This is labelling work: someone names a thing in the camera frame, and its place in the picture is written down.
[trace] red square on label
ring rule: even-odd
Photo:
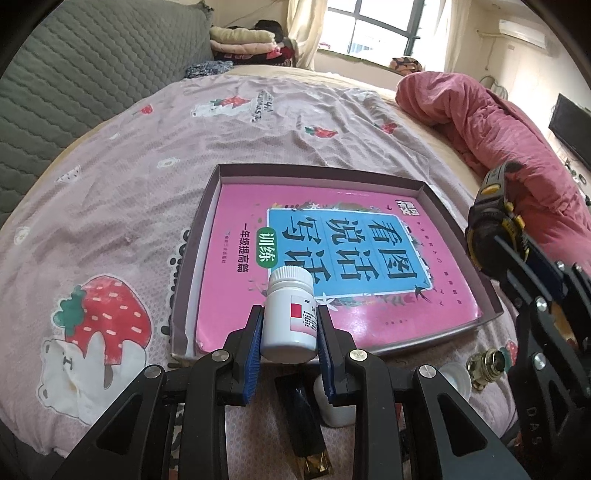
[[[291,304],[291,317],[301,319],[301,305],[299,303]]]

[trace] gray quilted mattress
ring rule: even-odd
[[[66,0],[0,79],[0,226],[76,138],[211,60],[211,9]]]

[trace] wall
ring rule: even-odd
[[[196,4],[199,0],[172,0]],[[238,25],[252,28],[259,20],[276,20],[286,30],[288,0],[205,0],[214,9],[213,24],[218,27]]]
[[[317,72],[338,73],[343,77],[390,90],[395,90],[398,82],[402,80],[402,76],[397,73],[361,61],[343,59],[322,50],[319,50],[314,58],[314,70]]]
[[[485,66],[493,39],[482,38],[476,30],[498,33],[498,22],[499,17],[494,12],[485,10],[477,2],[472,2],[456,72],[465,73],[478,81],[490,74],[485,70]]]
[[[466,42],[460,51],[456,71],[476,80],[490,74],[507,88],[509,100],[519,106],[542,130],[548,132],[552,107],[562,93],[591,108],[591,89],[574,61],[550,29],[541,23],[503,15],[502,18],[536,28],[550,39],[550,54],[520,40],[480,38],[476,29],[499,33],[498,13],[472,5]]]

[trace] tape measure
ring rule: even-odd
[[[478,270],[492,278],[497,278],[507,268],[495,242],[496,236],[511,246],[523,261],[530,253],[524,235],[525,222],[514,213],[515,206],[506,197],[505,174],[522,167],[520,163],[507,161],[491,170],[468,213],[466,253]]]

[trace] bottle label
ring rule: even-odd
[[[296,295],[291,296],[290,330],[316,336],[316,306],[314,300],[307,300]]]

